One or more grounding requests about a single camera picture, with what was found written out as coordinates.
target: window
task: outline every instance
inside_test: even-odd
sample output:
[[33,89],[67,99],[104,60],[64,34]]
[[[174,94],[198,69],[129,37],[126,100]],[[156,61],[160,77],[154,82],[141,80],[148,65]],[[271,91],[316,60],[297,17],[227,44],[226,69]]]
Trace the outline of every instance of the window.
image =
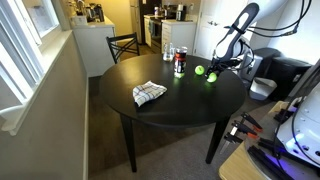
[[[28,102],[48,69],[41,47],[59,31],[50,0],[0,1],[0,83],[20,104]],[[0,92],[0,110],[11,107],[10,97],[1,93],[5,92]]]

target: black bin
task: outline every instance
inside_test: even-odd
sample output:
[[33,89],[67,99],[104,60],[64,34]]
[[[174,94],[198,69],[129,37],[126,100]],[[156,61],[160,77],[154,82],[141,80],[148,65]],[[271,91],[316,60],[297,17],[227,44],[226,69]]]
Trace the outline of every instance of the black bin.
[[292,58],[273,58],[268,72],[267,79],[277,83],[277,88],[270,94],[273,101],[284,100],[298,83],[303,74],[311,67],[311,64]]

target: black round table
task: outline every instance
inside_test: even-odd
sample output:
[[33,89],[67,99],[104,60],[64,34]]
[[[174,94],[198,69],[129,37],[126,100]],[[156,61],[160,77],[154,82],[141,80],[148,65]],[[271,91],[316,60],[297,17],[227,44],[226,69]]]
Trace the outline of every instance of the black round table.
[[[167,128],[188,128],[216,123],[206,162],[211,163],[230,116],[243,104],[245,87],[231,71],[224,71],[209,83],[196,75],[198,65],[207,67],[209,60],[187,56],[185,76],[174,76],[174,61],[162,60],[161,54],[137,56],[108,69],[100,80],[100,94],[121,116],[132,171],[135,150],[132,120]],[[148,81],[165,86],[167,91],[155,100],[138,107],[133,88]]]

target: tennis ball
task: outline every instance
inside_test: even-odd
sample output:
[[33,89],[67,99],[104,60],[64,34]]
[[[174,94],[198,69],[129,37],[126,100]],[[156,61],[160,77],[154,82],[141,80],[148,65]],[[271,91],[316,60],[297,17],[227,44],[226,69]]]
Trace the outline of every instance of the tennis ball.
[[203,66],[197,66],[196,69],[194,70],[197,75],[202,75],[204,73],[204,67]]
[[215,73],[210,73],[207,81],[208,82],[215,82],[217,80],[217,75]]

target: gray carpet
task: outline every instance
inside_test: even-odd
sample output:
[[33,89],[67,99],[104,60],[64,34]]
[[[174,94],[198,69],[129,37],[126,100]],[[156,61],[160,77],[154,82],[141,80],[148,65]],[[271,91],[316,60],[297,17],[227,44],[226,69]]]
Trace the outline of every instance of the gray carpet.
[[[249,112],[249,114],[259,120],[268,113],[274,104],[272,102]],[[240,117],[231,118],[226,132],[231,130],[230,123],[234,119],[241,120]],[[213,129],[214,125],[176,143],[137,157],[137,173],[132,173],[130,163],[126,162],[96,174],[90,177],[90,180],[220,179],[219,167],[239,144],[230,144],[223,154],[220,154],[221,146],[224,143],[222,140],[212,163],[206,164],[205,158]]]

